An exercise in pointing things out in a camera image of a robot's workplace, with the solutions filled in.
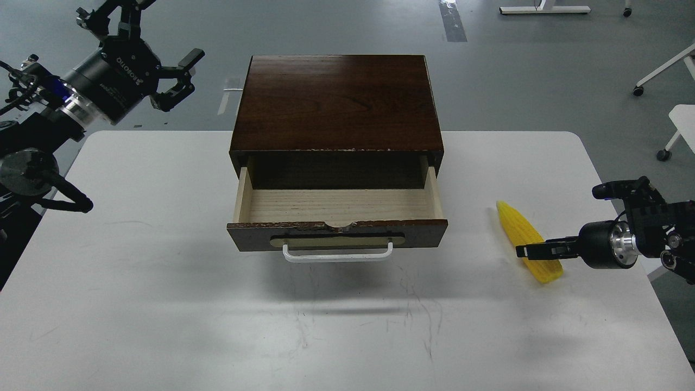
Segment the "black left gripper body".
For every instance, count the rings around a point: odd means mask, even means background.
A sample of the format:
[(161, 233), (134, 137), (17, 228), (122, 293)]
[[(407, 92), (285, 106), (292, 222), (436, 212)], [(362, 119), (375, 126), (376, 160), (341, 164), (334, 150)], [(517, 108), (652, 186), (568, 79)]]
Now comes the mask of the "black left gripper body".
[(63, 81), (96, 104), (113, 125), (156, 92), (159, 57), (141, 38), (107, 37), (94, 53), (65, 74)]

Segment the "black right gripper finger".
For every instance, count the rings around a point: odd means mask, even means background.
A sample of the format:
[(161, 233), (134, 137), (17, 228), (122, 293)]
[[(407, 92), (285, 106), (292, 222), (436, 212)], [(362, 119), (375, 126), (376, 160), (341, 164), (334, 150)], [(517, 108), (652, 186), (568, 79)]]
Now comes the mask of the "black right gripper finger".
[(542, 243), (515, 245), (516, 256), (531, 261), (575, 259), (580, 257), (578, 238), (551, 238)]

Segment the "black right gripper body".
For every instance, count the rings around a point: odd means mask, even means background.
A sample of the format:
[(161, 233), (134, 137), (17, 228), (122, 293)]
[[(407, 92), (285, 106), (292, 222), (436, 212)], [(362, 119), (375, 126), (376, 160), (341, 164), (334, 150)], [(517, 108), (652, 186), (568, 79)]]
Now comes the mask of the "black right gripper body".
[(640, 254), (635, 235), (622, 220), (585, 224), (577, 245), (580, 258), (592, 269), (630, 269)]

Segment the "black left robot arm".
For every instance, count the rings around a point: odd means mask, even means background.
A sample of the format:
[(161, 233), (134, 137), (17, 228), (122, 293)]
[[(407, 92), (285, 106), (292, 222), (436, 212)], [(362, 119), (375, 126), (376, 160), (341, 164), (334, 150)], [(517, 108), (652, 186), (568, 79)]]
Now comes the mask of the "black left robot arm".
[(204, 51), (194, 48), (177, 65), (164, 66), (141, 37), (141, 13), (150, 1), (106, 1), (78, 8), (77, 25), (98, 40), (98, 49), (64, 77), (27, 57), (20, 67), (2, 69), (12, 86), (2, 113), (42, 111), (24, 122), (2, 122), (2, 284), (5, 284), (45, 210), (87, 213), (93, 202), (60, 175), (55, 151), (80, 141), (97, 119), (118, 124), (149, 97), (154, 109), (170, 111), (194, 92), (194, 65)]

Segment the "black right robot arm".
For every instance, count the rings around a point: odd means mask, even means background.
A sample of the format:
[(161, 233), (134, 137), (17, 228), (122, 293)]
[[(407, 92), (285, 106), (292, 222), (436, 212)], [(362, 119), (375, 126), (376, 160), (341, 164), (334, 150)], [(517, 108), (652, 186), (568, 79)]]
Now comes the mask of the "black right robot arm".
[(643, 256), (693, 284), (693, 201), (666, 202), (647, 176), (608, 181), (594, 186), (592, 195), (622, 200), (625, 219), (587, 223), (575, 237), (517, 245), (516, 254), (531, 261), (580, 257), (592, 269), (630, 269)]

